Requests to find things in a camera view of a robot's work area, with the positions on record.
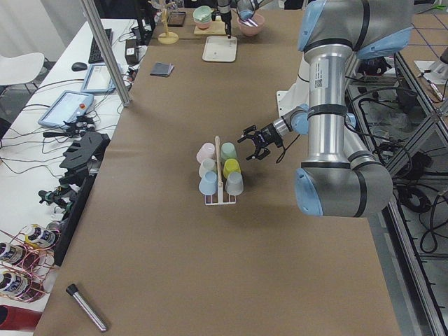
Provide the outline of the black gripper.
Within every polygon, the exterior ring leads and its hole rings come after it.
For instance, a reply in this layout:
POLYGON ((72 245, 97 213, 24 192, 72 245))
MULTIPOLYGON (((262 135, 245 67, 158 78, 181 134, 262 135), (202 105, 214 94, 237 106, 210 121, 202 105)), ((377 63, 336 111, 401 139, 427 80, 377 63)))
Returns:
POLYGON ((253 154, 246 157, 246 160, 263 160, 270 154, 268 146, 275 144, 277 148, 283 146, 283 139, 273 123, 257 129, 255 125, 249 126, 243 130, 243 134, 237 140, 241 143, 245 140, 251 140, 255 144, 253 154))
POLYGON ((230 39, 232 37, 232 11, 230 6, 219 6, 218 11, 220 13, 221 20, 225 24, 226 36, 230 39))

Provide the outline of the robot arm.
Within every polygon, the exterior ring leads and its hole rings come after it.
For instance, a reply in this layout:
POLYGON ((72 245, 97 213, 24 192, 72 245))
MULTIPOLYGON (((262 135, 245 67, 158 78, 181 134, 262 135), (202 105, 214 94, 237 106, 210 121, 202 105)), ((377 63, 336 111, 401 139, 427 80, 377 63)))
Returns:
POLYGON ((346 63, 402 50, 412 32, 412 1, 313 1, 297 47, 309 65, 309 102, 258 129, 243 131, 263 159, 289 132, 308 137, 308 156, 295 173, 299 209, 310 216, 368 217, 393 193, 388 170, 347 126, 346 63))
MULTIPOLYGON (((235 3, 238 17, 244 23, 244 25, 247 27, 258 29, 258 23, 253 20, 255 12, 260 7, 258 1, 241 0, 235 1, 235 3)), ((221 20, 225 25, 226 36, 230 39, 232 37, 231 0, 217 0, 217 5, 221 20)))

